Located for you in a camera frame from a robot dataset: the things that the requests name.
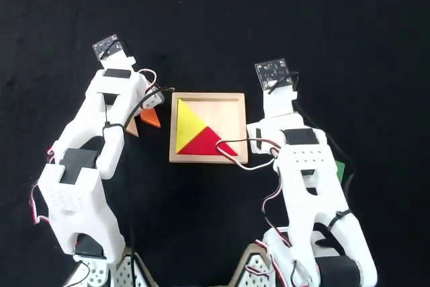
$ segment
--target yellow triangle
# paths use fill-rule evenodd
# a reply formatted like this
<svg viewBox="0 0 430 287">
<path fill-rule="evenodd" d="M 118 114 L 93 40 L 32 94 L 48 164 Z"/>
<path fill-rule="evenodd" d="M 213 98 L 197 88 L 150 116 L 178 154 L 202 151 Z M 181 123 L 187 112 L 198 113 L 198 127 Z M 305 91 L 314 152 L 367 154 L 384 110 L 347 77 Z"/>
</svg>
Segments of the yellow triangle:
<svg viewBox="0 0 430 287">
<path fill-rule="evenodd" d="M 177 100 L 176 153 L 205 129 L 200 119 L 181 99 Z"/>
</svg>

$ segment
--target black cable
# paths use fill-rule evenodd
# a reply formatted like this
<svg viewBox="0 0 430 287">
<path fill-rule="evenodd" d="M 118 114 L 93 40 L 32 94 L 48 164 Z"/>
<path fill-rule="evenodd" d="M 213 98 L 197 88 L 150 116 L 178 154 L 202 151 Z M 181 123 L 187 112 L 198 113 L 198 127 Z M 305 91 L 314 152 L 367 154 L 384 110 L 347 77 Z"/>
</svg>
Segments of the black cable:
<svg viewBox="0 0 430 287">
<path fill-rule="evenodd" d="M 125 41 L 117 38 L 116 40 L 113 40 L 110 45 L 103 51 L 103 53 L 100 55 L 99 60 L 103 60 L 106 58 L 106 56 L 109 53 L 109 50 L 112 48 L 113 45 L 115 45 L 116 43 L 122 43 L 122 48 L 125 50 L 127 49 L 127 44 L 125 43 Z"/>
<path fill-rule="evenodd" d="M 158 93 L 158 92 L 163 92 L 163 91 L 175 91 L 174 87 L 160 87 L 158 89 L 155 89 L 154 91 L 152 91 L 151 93 L 148 93 L 147 95 L 145 95 L 138 104 L 136 104 L 136 106 L 133 108 L 133 110 L 130 112 L 130 114 L 128 115 L 126 122 L 124 123 L 125 127 L 127 127 L 127 125 L 130 123 L 131 119 L 133 118 L 134 113 L 137 111 L 138 108 L 141 107 L 141 105 L 150 97 L 152 97 L 154 94 Z"/>
<path fill-rule="evenodd" d="M 288 77 L 296 77 L 296 80 L 293 81 L 293 90 L 296 91 L 298 88 L 298 83 L 300 81 L 300 74 L 299 72 L 291 72 L 286 77 L 283 77 L 280 79 L 277 83 L 275 83 L 271 89 L 269 90 L 269 94 L 272 93 L 277 87 L 281 86 L 282 83 L 285 83 L 288 79 Z M 293 101 L 293 106 L 296 109 L 296 111 L 304 117 L 304 119 L 310 124 L 311 127 L 322 129 L 302 108 L 302 106 L 299 104 L 298 100 Z M 343 151 L 343 149 L 337 144 L 335 139 L 328 133 L 325 132 L 325 136 L 327 137 L 327 140 L 329 141 L 330 145 L 336 150 L 336 152 L 342 157 L 350 166 L 351 168 L 351 175 L 349 175 L 345 181 L 341 182 L 341 187 L 343 190 L 343 194 L 345 195 L 345 199 L 348 202 L 348 195 L 349 195 L 349 186 L 351 185 L 352 179 L 355 177 L 355 163 L 352 161 L 352 159 Z"/>
<path fill-rule="evenodd" d="M 125 160 L 125 168 L 126 168 L 126 185 L 127 185 L 127 195 L 128 195 L 128 201 L 129 201 L 129 210 L 128 210 L 128 214 L 129 214 L 129 219 L 128 219 L 128 225 L 129 225 L 129 231 L 130 231 L 130 248 L 131 248 L 131 260 L 130 260 L 130 265 L 131 265 L 131 271 L 132 271 L 132 285 L 133 287 L 136 287 L 136 275 L 134 273 L 134 258 L 135 258 L 135 254 L 134 254 L 134 249 L 135 249 L 135 236 L 134 236 L 134 208 L 133 208 L 133 190 L 132 190 L 132 181 L 131 181 L 131 175 L 130 175 L 130 166 L 129 166 L 129 156 L 128 156 L 128 137 L 126 136 L 126 127 L 127 125 L 130 123 L 130 120 L 133 118 L 134 113 L 137 111 L 137 109 L 150 97 L 152 97 L 153 95 L 155 95 L 158 92 L 162 92 L 162 91 L 170 91 L 170 90 L 175 90 L 174 87 L 161 87 L 159 89 L 156 89 L 154 91 L 152 91 L 151 93 L 145 95 L 138 104 L 136 104 L 136 106 L 133 108 L 133 110 L 130 112 L 130 114 L 127 117 L 126 122 L 124 123 L 124 125 L 122 124 L 111 124 L 109 123 L 109 121 L 107 120 L 107 110 L 105 109 L 106 112 L 106 122 L 105 125 L 103 127 L 103 129 L 101 130 L 101 132 L 103 133 L 103 137 L 104 137 L 104 130 L 106 128 L 113 128 L 113 127 L 120 127 L 122 129 L 122 135 L 124 136 L 124 148 L 123 148 L 123 154 L 124 154 L 124 160 Z"/>
<path fill-rule="evenodd" d="M 294 272 L 296 271 L 296 266 L 297 266 L 297 260 L 294 260 L 294 263 L 293 263 L 293 271 L 291 272 L 291 276 L 290 276 L 291 285 L 292 285 L 293 287 L 297 287 L 297 286 L 296 286 L 296 284 L 295 284 L 295 283 L 294 283 L 294 281 L 293 281 L 293 275 L 294 275 Z"/>
<path fill-rule="evenodd" d="M 66 285 L 66 286 L 64 286 L 64 287 L 72 287 L 72 286 L 79 285 L 81 282 L 85 281 L 85 279 L 87 279 L 87 278 L 88 278 L 88 276 L 89 276 L 89 272 L 90 272 L 91 270 L 89 269 L 89 266 L 88 266 L 85 262 L 83 262 L 82 260 L 79 262 L 79 265 L 81 265 L 81 263 L 82 263 L 85 267 L 87 267 L 87 269 L 88 269 L 88 272 L 87 272 L 87 274 L 85 275 L 85 277 L 84 277 L 84 278 L 82 278 L 81 280 L 79 280 L 78 282 L 74 282 L 73 284 Z"/>
<path fill-rule="evenodd" d="M 293 90 L 295 91 L 300 80 L 300 74 L 299 72 L 289 72 L 285 77 L 282 77 L 281 79 L 277 80 L 276 83 L 271 86 L 269 94 L 275 91 L 278 87 L 281 87 L 284 83 L 287 83 L 288 79 L 293 80 Z"/>
</svg>

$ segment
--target orange puzzle piece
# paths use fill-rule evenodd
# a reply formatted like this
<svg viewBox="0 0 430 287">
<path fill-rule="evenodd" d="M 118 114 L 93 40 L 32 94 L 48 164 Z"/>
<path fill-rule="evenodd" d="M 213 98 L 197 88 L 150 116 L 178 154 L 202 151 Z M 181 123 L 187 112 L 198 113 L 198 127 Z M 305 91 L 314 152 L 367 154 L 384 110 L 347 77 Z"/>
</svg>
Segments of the orange puzzle piece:
<svg viewBox="0 0 430 287">
<path fill-rule="evenodd" d="M 151 126 L 161 128 L 159 117 L 157 116 L 154 108 L 142 110 L 140 112 L 140 119 Z"/>
</svg>

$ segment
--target circuit board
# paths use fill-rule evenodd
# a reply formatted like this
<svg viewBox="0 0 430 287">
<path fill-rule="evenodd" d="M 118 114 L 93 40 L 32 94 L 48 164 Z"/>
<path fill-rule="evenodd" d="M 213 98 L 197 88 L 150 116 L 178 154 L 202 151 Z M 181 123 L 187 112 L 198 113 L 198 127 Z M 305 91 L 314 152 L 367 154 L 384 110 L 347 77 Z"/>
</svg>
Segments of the circuit board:
<svg viewBox="0 0 430 287">
<path fill-rule="evenodd" d="M 107 58 L 124 49 L 122 41 L 114 34 L 93 45 L 95 55 L 99 60 Z"/>
<path fill-rule="evenodd" d="M 270 89 L 290 74 L 283 58 L 257 63 L 255 64 L 255 70 L 263 90 Z M 288 77 L 283 85 L 291 85 L 292 83 L 293 81 Z"/>
</svg>

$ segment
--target wire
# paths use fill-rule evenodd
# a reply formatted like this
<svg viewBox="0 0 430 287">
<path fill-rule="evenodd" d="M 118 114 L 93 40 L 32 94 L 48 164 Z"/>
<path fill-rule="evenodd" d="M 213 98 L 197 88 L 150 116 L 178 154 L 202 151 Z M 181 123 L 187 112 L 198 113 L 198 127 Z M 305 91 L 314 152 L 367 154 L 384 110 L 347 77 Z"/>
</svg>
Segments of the wire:
<svg viewBox="0 0 430 287">
<path fill-rule="evenodd" d="M 273 270 L 262 272 L 261 270 L 251 267 L 250 265 L 245 265 L 245 270 L 254 276 L 265 276 L 267 279 L 270 279 L 269 275 L 273 272 Z"/>
<path fill-rule="evenodd" d="M 274 158 L 272 158 L 270 161 L 268 161 L 268 162 L 266 162 L 266 163 L 264 163 L 264 164 L 258 165 L 258 166 L 254 166 L 254 167 L 245 167 L 245 166 L 243 166 L 243 165 L 242 165 L 242 164 L 241 164 L 237 159 L 235 159 L 233 156 L 229 155 L 226 151 L 223 151 L 223 150 L 219 147 L 219 145 L 221 145 L 222 143 L 225 143 L 225 142 L 241 142 L 241 141 L 248 141 L 248 142 L 249 142 L 249 141 L 267 142 L 267 143 L 269 143 L 269 144 L 273 145 L 274 147 L 281 149 L 281 147 L 280 147 L 276 142 L 274 142 L 274 141 L 272 141 L 272 140 L 269 140 L 269 139 L 262 139 L 262 138 L 246 138 L 246 139 L 237 139 L 237 140 L 219 140 L 219 141 L 215 144 L 215 148 L 216 148 L 216 150 L 218 150 L 218 151 L 221 153 L 221 155 L 223 155 L 224 157 L 226 157 L 229 161 L 232 161 L 233 163 L 235 163 L 236 165 L 238 165 L 241 169 L 244 169 L 245 171 L 254 171 L 254 170 L 256 170 L 256 169 L 266 167 L 266 166 L 268 166 L 268 165 L 271 165 L 271 164 L 275 161 L 275 159 L 274 159 Z"/>
<path fill-rule="evenodd" d="M 300 74 L 299 72 L 291 72 L 287 75 L 287 77 L 284 77 L 282 79 L 280 79 L 277 83 L 275 83 L 272 88 L 269 90 L 269 94 L 271 94 L 276 87 L 279 87 L 281 84 L 278 83 L 284 83 L 288 77 L 296 77 L 296 80 L 293 81 L 293 90 L 297 90 L 298 88 L 298 83 L 300 81 Z M 296 109 L 296 111 L 302 115 L 304 117 L 304 119 L 307 120 L 307 122 L 310 124 L 311 127 L 313 128 L 317 128 L 317 129 L 322 129 L 302 108 L 302 106 L 299 104 L 298 100 L 294 100 L 293 101 L 293 105 Z M 346 162 L 348 162 L 349 166 L 352 168 L 352 173 L 349 177 L 347 177 L 347 179 L 345 181 L 342 181 L 341 186 L 342 186 L 342 190 L 343 190 L 343 194 L 345 195 L 345 199 L 348 202 L 348 195 L 349 195 L 349 186 L 351 185 L 351 182 L 353 180 L 353 178 L 355 177 L 355 172 L 356 172 L 356 168 L 355 168 L 355 163 L 352 161 L 352 159 L 345 153 L 345 151 L 343 151 L 343 149 L 337 144 L 337 142 L 335 141 L 335 139 L 328 133 L 325 131 L 325 136 L 327 137 L 327 140 L 330 142 L 331 146 L 337 151 L 337 153 L 344 158 L 344 160 L 346 160 Z"/>
<path fill-rule="evenodd" d="M 142 73 L 142 72 L 149 72 L 149 73 L 152 73 L 152 74 L 153 74 L 154 79 L 153 79 L 153 81 L 149 84 L 148 88 L 146 89 L 146 92 L 148 92 L 149 90 L 151 90 L 151 89 L 154 87 L 155 83 L 157 82 L 157 74 L 155 73 L 155 71 L 154 71 L 154 70 L 151 70 L 151 69 L 140 69 L 140 70 L 139 70 L 139 71 L 137 71 L 137 72 L 138 72 L 138 73 Z"/>
<path fill-rule="evenodd" d="M 49 218 L 47 216 L 38 215 L 36 203 L 34 201 L 34 189 L 36 188 L 36 186 L 38 186 L 37 183 L 35 183 L 30 190 L 30 206 L 32 208 L 33 224 L 39 224 L 41 221 L 49 223 Z"/>
<path fill-rule="evenodd" d="M 152 97 L 153 95 L 157 94 L 158 92 L 162 92 L 162 91 L 175 91 L 174 87 L 161 87 L 159 89 L 156 89 L 152 92 L 150 92 L 149 94 L 146 94 L 140 101 L 138 104 L 136 104 L 136 106 L 132 109 L 132 111 L 130 112 L 130 114 L 127 117 L 125 124 L 125 127 L 127 127 L 127 125 L 130 123 L 130 120 L 133 118 L 134 113 L 137 111 L 137 109 L 150 97 Z M 124 125 L 122 124 L 110 124 L 108 121 L 106 121 L 103 129 L 102 129 L 102 133 L 103 133 L 103 137 L 104 137 L 104 130 L 106 128 L 113 128 L 113 127 L 120 127 L 122 129 L 122 135 L 124 136 L 124 148 L 123 148 L 123 152 L 124 152 L 124 160 L 129 161 L 129 157 L 128 157 L 128 151 L 127 151 L 127 146 L 128 146 L 128 137 L 126 136 L 126 130 Z M 136 287 L 136 277 L 134 275 L 134 258 L 135 258 L 135 254 L 134 254 L 134 248 L 135 248 L 135 238 L 134 238 L 134 212 L 133 212 L 133 196 L 132 196 L 132 182 L 131 182 L 131 174 L 130 174 L 130 170 L 129 170 L 130 166 L 126 165 L 126 179 L 127 179 L 127 194 L 128 194 L 128 201 L 129 201 L 129 231 L 130 231 L 130 247 L 131 247 L 131 260 L 130 260 L 130 265 L 131 265 L 131 271 L 132 271 L 132 285 L 133 287 Z"/>
<path fill-rule="evenodd" d="M 292 285 L 293 287 L 296 287 L 296 284 L 295 284 L 295 283 L 294 283 L 294 281 L 293 281 L 293 275 L 294 275 L 294 272 L 296 271 L 296 266 L 297 266 L 297 260 L 294 260 L 294 263 L 293 263 L 293 270 L 291 271 L 291 276 L 290 276 L 291 285 Z"/>
<path fill-rule="evenodd" d="M 83 279 L 79 280 L 78 282 L 74 282 L 73 284 L 66 285 L 66 286 L 64 286 L 64 287 L 72 287 L 72 286 L 79 285 L 81 282 L 84 282 L 84 281 L 85 281 L 85 279 L 87 279 L 87 278 L 88 278 L 89 273 L 91 272 L 91 270 L 89 269 L 89 266 L 88 266 L 85 262 L 83 262 L 82 260 L 79 262 L 79 265 L 81 265 L 81 263 L 82 263 L 85 267 L 87 267 L 87 269 L 88 269 L 88 272 L 87 272 L 87 274 L 85 275 L 85 277 L 84 277 Z"/>
<path fill-rule="evenodd" d="M 295 109 L 297 110 L 297 112 L 299 114 L 301 114 L 306 120 L 307 122 L 313 127 L 313 128 L 317 128 L 317 129 L 322 129 L 320 126 L 318 126 L 318 124 L 315 123 L 315 121 L 303 110 L 302 106 L 298 103 L 298 100 L 293 101 L 293 105 L 295 107 Z M 344 160 L 346 160 L 346 162 L 349 164 L 349 166 L 351 167 L 351 175 L 345 180 L 342 181 L 341 186 L 342 186 L 342 190 L 343 190 L 343 195 L 345 195 L 345 199 L 348 202 L 348 195 L 349 195 L 349 187 L 351 185 L 351 182 L 353 180 L 353 178 L 355 177 L 355 172 L 356 172 L 356 168 L 355 168 L 355 163 L 352 161 L 352 159 L 345 153 L 345 151 L 343 151 L 343 149 L 337 144 L 337 142 L 335 141 L 335 139 L 328 133 L 325 131 L 325 136 L 327 137 L 327 140 L 330 142 L 331 146 L 336 150 L 336 152 L 339 154 L 339 156 L 341 158 L 343 158 Z"/>
<path fill-rule="evenodd" d="M 282 191 L 281 177 L 278 176 L 277 180 L 278 180 L 278 183 L 277 183 L 277 187 L 276 187 L 275 191 L 273 193 L 269 194 L 268 196 L 266 196 L 263 199 L 263 202 L 261 203 L 261 211 L 262 211 L 262 213 L 264 215 L 264 219 L 266 220 L 266 222 L 268 223 L 268 225 L 276 231 L 277 235 L 279 235 L 279 237 L 287 245 L 287 247 L 291 247 L 290 240 L 288 240 L 286 237 L 284 237 L 281 234 L 281 231 L 279 231 L 279 229 L 275 225 L 273 225 L 272 222 L 270 222 L 270 220 L 269 220 L 269 218 L 267 217 L 267 214 L 266 214 L 266 209 L 265 209 L 266 203 L 268 201 L 274 199 L 275 197 L 277 197 L 281 193 L 281 191 Z"/>
<path fill-rule="evenodd" d="M 134 113 L 142 106 L 142 104 L 149 99 L 150 97 L 152 97 L 153 95 L 157 94 L 158 92 L 164 92 L 164 91 L 175 91 L 174 87 L 160 87 L 158 89 L 155 89 L 154 91 L 151 91 L 150 93 L 146 94 L 140 101 L 138 104 L 136 104 L 136 106 L 133 108 L 133 110 L 130 112 L 130 114 L 128 115 L 126 122 L 124 123 L 125 127 L 127 127 L 127 125 L 130 123 L 131 119 L 133 118 Z"/>
<path fill-rule="evenodd" d="M 117 38 L 116 40 L 112 40 L 112 42 L 109 44 L 109 46 L 103 51 L 103 53 L 100 55 L 100 59 L 99 60 L 104 60 L 107 55 L 109 54 L 109 50 L 112 48 L 113 45 L 115 45 L 116 43 L 122 43 L 122 47 L 123 49 L 125 49 L 127 47 L 127 44 L 125 43 L 125 41 Z"/>
<path fill-rule="evenodd" d="M 295 91 L 300 80 L 300 75 L 299 72 L 290 72 L 285 77 L 282 77 L 281 79 L 277 80 L 276 83 L 271 86 L 269 94 L 275 91 L 278 87 L 281 87 L 284 83 L 288 82 L 288 79 L 292 79 L 292 77 L 297 77 L 296 81 L 293 81 L 293 90 Z"/>
</svg>

